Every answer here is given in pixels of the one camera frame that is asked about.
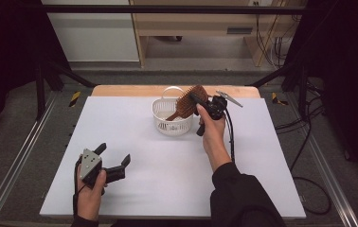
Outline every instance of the person's hand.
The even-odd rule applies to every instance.
[[[102,170],[97,176],[96,184],[93,189],[86,186],[80,179],[81,165],[78,167],[77,179],[78,179],[78,215],[88,220],[98,220],[99,207],[101,205],[102,188],[106,186],[106,172]]]
[[[219,120],[213,120],[200,104],[197,104],[197,112],[201,116],[200,123],[204,123],[206,126],[203,135],[203,147],[208,155],[212,170],[215,171],[219,166],[231,162],[224,145],[225,115]]]

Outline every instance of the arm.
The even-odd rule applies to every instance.
[[[74,217],[72,227],[97,227],[98,226],[98,212],[101,204],[101,193],[102,188],[106,182],[106,172],[102,170],[97,176],[96,184],[93,189],[89,188],[84,184],[80,179],[80,169],[79,165],[77,171],[77,182],[78,182],[78,214]]]
[[[241,174],[231,162],[224,146],[224,117],[214,121],[200,105],[197,111],[206,125],[203,147],[214,172],[212,226],[285,226],[257,178]]]

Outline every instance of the white table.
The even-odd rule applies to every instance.
[[[111,183],[102,197],[99,214],[109,218],[209,218],[214,190],[211,167],[192,129],[168,137],[153,124],[152,102],[160,96],[90,96],[46,196],[40,214],[72,216],[73,169],[85,148],[101,143],[103,165],[132,161],[126,179]],[[284,218],[305,218],[295,184],[285,162],[271,117],[262,98],[237,98],[243,108],[228,102],[234,124],[236,164],[255,175]],[[225,132],[224,141],[229,141]]]

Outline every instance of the wooden brush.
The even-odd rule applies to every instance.
[[[190,97],[190,94],[199,97],[203,102],[208,101],[208,94],[205,88],[202,85],[193,86],[176,100],[176,112],[168,117],[166,119],[167,121],[172,121],[178,116],[185,119],[194,114],[197,102]]]

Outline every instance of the white plastic basket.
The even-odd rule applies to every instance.
[[[156,99],[152,104],[152,113],[154,118],[155,127],[159,132],[169,135],[178,136],[185,134],[191,129],[191,123],[193,120],[193,114],[184,119],[180,116],[176,117],[172,121],[166,119],[176,112],[176,100],[177,98],[165,98],[164,94],[168,90],[179,90],[183,93],[183,90],[176,86],[168,87],[162,93],[160,99]]]

